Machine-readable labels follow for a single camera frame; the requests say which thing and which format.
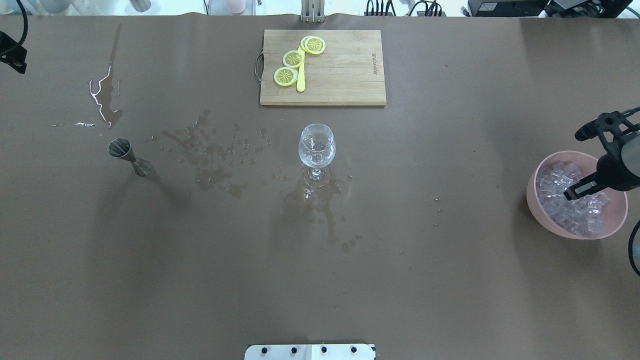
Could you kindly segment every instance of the cutting board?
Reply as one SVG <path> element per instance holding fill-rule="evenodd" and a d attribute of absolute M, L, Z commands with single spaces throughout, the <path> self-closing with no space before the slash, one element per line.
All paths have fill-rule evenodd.
<path fill-rule="evenodd" d="M 326 49 L 305 55 L 306 90 L 282 87 L 273 81 L 282 57 L 297 50 L 307 35 L 321 37 Z M 265 30 L 262 105 L 378 105 L 387 103 L 380 30 Z"/>

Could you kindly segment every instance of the cutting board handle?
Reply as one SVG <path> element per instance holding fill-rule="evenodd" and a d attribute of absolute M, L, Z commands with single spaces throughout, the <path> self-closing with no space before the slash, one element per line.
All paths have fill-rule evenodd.
<path fill-rule="evenodd" d="M 258 61 L 262 58 L 262 69 L 260 70 L 260 75 L 258 75 Z M 260 50 L 260 54 L 255 59 L 255 67 L 253 68 L 253 73 L 255 77 L 258 78 L 258 83 L 262 84 L 262 72 L 264 71 L 264 49 Z"/>

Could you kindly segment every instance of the table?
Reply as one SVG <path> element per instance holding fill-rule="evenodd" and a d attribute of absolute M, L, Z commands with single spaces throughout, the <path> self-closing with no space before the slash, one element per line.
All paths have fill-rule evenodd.
<path fill-rule="evenodd" d="M 288 28 L 380 29 L 387 105 L 260 106 L 262 32 Z M 378 359 L 635 359 L 640 192 L 618 233 L 578 241 L 536 223 L 525 187 L 548 154 L 604 153 L 573 133 L 638 105 L 639 38 L 633 20 L 32 17 L 26 74 L 0 67 L 0 356 L 325 341 Z M 87 82 L 110 58 L 108 129 Z M 296 146 L 313 122 L 337 156 L 307 201 Z M 119 136 L 154 176 L 108 156 Z"/>

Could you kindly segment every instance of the yellow knife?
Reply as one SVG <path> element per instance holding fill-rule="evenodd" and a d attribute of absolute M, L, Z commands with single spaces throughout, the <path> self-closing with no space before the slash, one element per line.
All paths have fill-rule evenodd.
<path fill-rule="evenodd" d="M 300 63 L 300 67 L 298 67 L 298 82 L 296 83 L 296 90 L 299 92 L 305 91 L 305 50 L 302 46 L 298 47 L 298 51 L 302 53 L 302 62 Z"/>

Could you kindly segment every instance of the white bracket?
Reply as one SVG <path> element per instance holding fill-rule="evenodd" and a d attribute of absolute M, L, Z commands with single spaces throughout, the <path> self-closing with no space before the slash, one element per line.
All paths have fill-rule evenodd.
<path fill-rule="evenodd" d="M 252 345 L 244 360 L 376 360 L 373 344 Z"/>
<path fill-rule="evenodd" d="M 324 22 L 324 0 L 302 0 L 302 22 Z"/>

